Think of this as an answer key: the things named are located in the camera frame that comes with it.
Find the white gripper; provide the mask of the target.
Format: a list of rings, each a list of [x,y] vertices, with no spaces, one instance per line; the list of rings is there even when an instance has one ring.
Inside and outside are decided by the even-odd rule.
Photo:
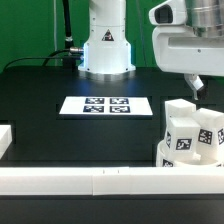
[[[224,0],[165,0],[149,20],[156,64],[185,73],[198,100],[204,91],[198,75],[224,76]]]

